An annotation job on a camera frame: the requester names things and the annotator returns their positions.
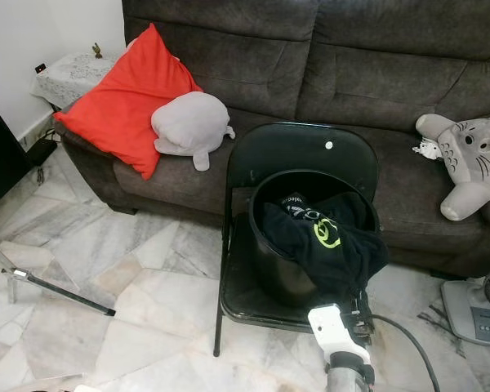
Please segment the black garment with green logo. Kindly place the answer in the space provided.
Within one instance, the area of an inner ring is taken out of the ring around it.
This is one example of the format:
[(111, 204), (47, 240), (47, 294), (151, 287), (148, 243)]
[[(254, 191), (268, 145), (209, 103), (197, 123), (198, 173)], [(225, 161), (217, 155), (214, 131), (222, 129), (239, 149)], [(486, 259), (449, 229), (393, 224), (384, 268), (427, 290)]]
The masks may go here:
[(315, 285), (309, 306), (350, 301), (390, 262), (359, 194), (309, 202), (294, 193), (261, 205), (260, 218), (261, 235)]

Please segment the black plastic bucket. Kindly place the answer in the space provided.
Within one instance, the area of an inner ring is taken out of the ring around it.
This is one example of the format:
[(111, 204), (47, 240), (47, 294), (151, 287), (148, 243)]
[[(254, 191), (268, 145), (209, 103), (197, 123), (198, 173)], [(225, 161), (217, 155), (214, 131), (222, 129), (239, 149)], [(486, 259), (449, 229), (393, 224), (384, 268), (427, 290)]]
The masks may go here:
[(269, 240), (261, 235), (260, 213), (264, 203), (275, 203), (290, 194), (304, 195), (309, 202), (333, 197), (339, 193), (355, 193), (364, 198), (371, 209), (373, 228), (380, 236), (380, 221), (375, 208), (363, 194), (344, 180), (320, 171), (282, 171), (274, 173), (256, 187), (247, 210), (249, 227), (255, 233), (256, 254), (253, 258), (257, 268), (257, 279), (265, 291), (276, 301), (298, 309), (312, 309), (305, 302), (315, 294), (316, 288), (311, 280), (294, 265), (286, 255), (279, 253)]

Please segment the grey fan base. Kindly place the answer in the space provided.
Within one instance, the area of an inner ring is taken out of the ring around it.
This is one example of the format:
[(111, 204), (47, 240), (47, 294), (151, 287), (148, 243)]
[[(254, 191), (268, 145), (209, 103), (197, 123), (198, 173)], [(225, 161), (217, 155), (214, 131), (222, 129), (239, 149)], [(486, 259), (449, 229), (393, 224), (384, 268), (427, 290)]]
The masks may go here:
[(490, 345), (490, 273), (483, 279), (446, 281), (440, 287), (451, 332)]

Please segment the black folding chair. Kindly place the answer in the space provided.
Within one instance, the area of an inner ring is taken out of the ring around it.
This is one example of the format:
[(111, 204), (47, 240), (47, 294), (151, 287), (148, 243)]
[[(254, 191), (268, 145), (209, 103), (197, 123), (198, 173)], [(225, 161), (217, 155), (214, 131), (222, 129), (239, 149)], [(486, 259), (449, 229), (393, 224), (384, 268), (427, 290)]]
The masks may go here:
[[(230, 318), (294, 332), (311, 330), (307, 318), (311, 309), (287, 306), (271, 297), (253, 262), (256, 239), (247, 218), (250, 199), (263, 180), (285, 171), (328, 173), (355, 187), (369, 202), (378, 183), (378, 161), (372, 147), (350, 131), (278, 122), (253, 128), (235, 139), (226, 171), (218, 320)], [(352, 303), (337, 305), (352, 332)]]

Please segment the silver metal clothes rack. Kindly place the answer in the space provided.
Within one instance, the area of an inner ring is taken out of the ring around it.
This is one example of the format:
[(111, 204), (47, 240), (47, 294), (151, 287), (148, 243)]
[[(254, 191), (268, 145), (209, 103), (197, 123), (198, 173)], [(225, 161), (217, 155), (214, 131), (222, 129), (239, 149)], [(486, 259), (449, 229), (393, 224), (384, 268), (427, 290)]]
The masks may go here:
[(9, 294), (10, 301), (12, 302), (15, 302), (16, 300), (15, 283), (29, 283), (35, 285), (35, 287), (41, 288), (41, 290), (54, 292), (60, 297), (87, 306), (88, 309), (100, 311), (100, 313), (104, 316), (113, 317), (117, 313), (117, 310), (110, 309), (110, 307), (89, 300), (76, 292), (67, 291), (65, 288), (58, 287), (58, 285), (48, 283), (47, 280), (39, 278), (34, 273), (29, 272), (28, 269), (22, 269), (20, 266), (14, 265), (11, 259), (7, 258), (2, 251), (0, 251), (0, 265), (2, 266), (2, 268), (0, 268), (0, 272), (12, 280)]

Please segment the grey Totoro plush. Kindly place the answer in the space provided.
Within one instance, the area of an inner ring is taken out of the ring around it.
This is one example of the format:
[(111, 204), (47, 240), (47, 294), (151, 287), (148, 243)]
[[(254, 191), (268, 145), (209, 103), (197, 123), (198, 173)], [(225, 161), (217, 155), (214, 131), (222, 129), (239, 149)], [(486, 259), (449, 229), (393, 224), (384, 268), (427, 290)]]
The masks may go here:
[(440, 202), (450, 221), (473, 216), (490, 202), (490, 117), (454, 121), (424, 114), (416, 121), (418, 134), (438, 145), (439, 157), (454, 188)]

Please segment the dark brown fabric sofa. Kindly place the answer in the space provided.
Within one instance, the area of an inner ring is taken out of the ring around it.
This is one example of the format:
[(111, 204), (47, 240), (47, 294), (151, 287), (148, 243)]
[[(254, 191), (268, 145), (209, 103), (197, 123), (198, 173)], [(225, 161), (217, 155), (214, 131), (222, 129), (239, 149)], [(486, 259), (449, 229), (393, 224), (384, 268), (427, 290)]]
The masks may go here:
[(490, 117), (490, 0), (122, 0), (122, 14), (125, 39), (154, 26), (238, 136), (297, 121), (364, 138), (395, 264), (490, 273), (490, 205), (447, 220), (450, 176), (414, 152), (421, 115)]

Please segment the grey seal plush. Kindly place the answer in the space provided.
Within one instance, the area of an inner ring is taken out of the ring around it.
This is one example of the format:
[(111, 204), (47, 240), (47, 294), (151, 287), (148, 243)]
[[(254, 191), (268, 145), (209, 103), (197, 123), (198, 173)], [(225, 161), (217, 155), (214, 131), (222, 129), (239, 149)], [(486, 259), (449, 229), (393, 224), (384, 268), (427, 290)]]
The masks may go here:
[(151, 126), (157, 134), (157, 152), (191, 157), (198, 172), (207, 171), (209, 153), (219, 149), (224, 138), (235, 138), (226, 105), (201, 91), (186, 93), (156, 109)]

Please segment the side table with lace cloth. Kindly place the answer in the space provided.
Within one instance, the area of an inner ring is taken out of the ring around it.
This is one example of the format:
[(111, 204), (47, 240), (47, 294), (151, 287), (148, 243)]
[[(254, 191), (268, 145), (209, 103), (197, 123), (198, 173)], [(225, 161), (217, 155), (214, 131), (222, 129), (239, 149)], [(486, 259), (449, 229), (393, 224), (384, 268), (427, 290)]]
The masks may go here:
[(115, 63), (115, 57), (95, 57), (89, 53), (61, 57), (36, 74), (31, 94), (61, 111), (98, 86)]

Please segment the red cushion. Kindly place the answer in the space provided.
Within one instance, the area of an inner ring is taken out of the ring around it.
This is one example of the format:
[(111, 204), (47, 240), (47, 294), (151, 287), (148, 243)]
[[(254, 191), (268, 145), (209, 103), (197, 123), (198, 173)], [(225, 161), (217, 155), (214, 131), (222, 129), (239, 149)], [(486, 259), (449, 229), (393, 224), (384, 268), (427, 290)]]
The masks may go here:
[(113, 154), (148, 180), (160, 158), (151, 116), (175, 98), (201, 90), (150, 24), (95, 88), (54, 117), (74, 135)]

